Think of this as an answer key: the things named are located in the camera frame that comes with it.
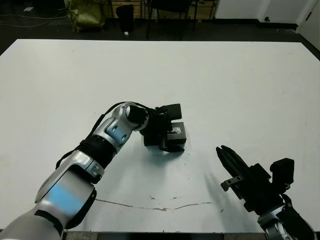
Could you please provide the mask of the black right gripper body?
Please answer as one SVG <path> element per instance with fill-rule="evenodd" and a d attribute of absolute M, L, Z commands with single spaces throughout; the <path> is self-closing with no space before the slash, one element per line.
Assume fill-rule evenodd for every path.
<path fill-rule="evenodd" d="M 232 176 L 221 184 L 223 190 L 232 189 L 240 200 L 244 200 L 243 206 L 248 212 L 261 216 L 284 204 L 270 182 L 271 176 L 260 164 L 235 166 L 224 163 L 223 166 Z"/>

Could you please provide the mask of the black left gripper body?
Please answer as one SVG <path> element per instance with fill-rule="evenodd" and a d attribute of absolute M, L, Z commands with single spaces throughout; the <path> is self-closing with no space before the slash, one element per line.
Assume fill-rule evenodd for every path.
<path fill-rule="evenodd" d="M 143 136 L 143 143 L 146 147 L 149 146 L 169 146 L 168 145 L 168 130 L 166 123 L 169 118 L 168 108 L 148 108 L 148 121 L 144 129 L 140 131 Z"/>

